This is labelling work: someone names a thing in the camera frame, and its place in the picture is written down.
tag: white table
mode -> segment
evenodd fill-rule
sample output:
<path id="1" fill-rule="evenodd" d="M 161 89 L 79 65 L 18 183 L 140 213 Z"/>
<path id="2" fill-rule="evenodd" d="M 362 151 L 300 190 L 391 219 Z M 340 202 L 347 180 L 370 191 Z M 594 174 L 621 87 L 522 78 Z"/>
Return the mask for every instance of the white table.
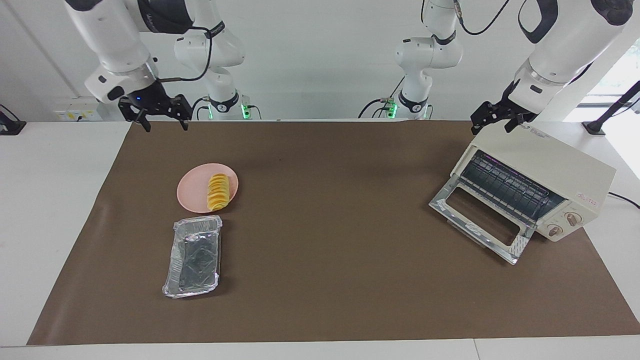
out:
<path id="1" fill-rule="evenodd" d="M 536 126 L 618 169 L 613 192 L 640 180 L 606 138 L 579 124 Z M 334 343 L 24 347 L 129 128 L 125 122 L 31 123 L 0 138 L 0 359 L 639 359 L 640 336 Z M 640 213 L 615 198 L 586 226 L 640 318 Z"/>

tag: window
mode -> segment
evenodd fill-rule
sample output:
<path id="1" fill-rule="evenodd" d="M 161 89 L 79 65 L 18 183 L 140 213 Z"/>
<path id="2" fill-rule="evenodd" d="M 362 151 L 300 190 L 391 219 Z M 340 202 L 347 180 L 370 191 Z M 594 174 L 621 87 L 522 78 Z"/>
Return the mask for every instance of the window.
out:
<path id="1" fill-rule="evenodd" d="M 582 104 L 612 104 L 640 79 L 640 39 L 584 98 Z"/>

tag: brown paper sheet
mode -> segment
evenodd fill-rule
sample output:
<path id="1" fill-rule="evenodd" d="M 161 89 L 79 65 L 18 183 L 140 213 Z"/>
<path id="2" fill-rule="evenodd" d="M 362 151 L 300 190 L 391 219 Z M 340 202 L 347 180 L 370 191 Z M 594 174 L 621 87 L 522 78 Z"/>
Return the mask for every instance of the brown paper sheet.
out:
<path id="1" fill-rule="evenodd" d="M 133 126 L 30 345 L 412 340 L 640 334 L 584 231 L 530 242 L 517 266 L 429 200 L 467 122 Z M 180 178 L 239 175 L 220 286 L 163 296 Z"/>

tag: label sticker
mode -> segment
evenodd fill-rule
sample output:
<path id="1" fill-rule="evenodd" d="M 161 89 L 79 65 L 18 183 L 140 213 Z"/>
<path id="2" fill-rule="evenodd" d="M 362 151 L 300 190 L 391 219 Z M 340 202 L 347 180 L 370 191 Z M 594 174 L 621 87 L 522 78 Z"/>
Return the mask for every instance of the label sticker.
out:
<path id="1" fill-rule="evenodd" d="M 522 125 L 520 125 L 520 127 L 525 129 L 525 130 L 529 130 L 530 133 L 532 133 L 533 135 L 536 135 L 537 137 L 539 137 L 541 139 L 547 139 L 547 138 L 551 137 L 551 136 L 549 136 L 549 134 L 545 133 L 544 131 L 536 129 L 535 127 L 533 127 L 531 125 L 522 124 Z"/>
<path id="2" fill-rule="evenodd" d="M 577 197 L 578 199 L 586 202 L 587 204 L 591 205 L 594 208 L 597 208 L 599 205 L 596 200 L 593 200 L 592 198 L 588 197 L 587 195 L 584 195 L 583 193 L 578 193 Z"/>
<path id="3" fill-rule="evenodd" d="M 478 225 L 475 225 L 472 222 L 467 222 L 465 224 L 465 227 L 467 228 L 467 230 L 471 231 L 475 235 L 482 236 L 482 232 L 480 231 L 480 227 Z"/>
<path id="4" fill-rule="evenodd" d="M 438 204 L 440 211 L 445 211 L 447 209 L 447 201 L 445 199 L 436 201 L 436 204 Z"/>
<path id="5" fill-rule="evenodd" d="M 525 238 L 522 235 L 516 236 L 516 240 L 511 244 L 511 250 L 519 256 L 524 251 L 524 248 L 527 246 L 529 239 Z"/>

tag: aluminum foil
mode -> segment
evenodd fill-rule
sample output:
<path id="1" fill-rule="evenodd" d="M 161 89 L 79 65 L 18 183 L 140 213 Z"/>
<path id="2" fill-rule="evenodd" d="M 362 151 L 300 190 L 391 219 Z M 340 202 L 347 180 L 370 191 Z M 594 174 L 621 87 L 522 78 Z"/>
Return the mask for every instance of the aluminum foil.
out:
<path id="1" fill-rule="evenodd" d="M 176 222 L 171 262 L 163 293 L 172 299 L 208 293 L 220 278 L 220 229 L 217 215 Z"/>

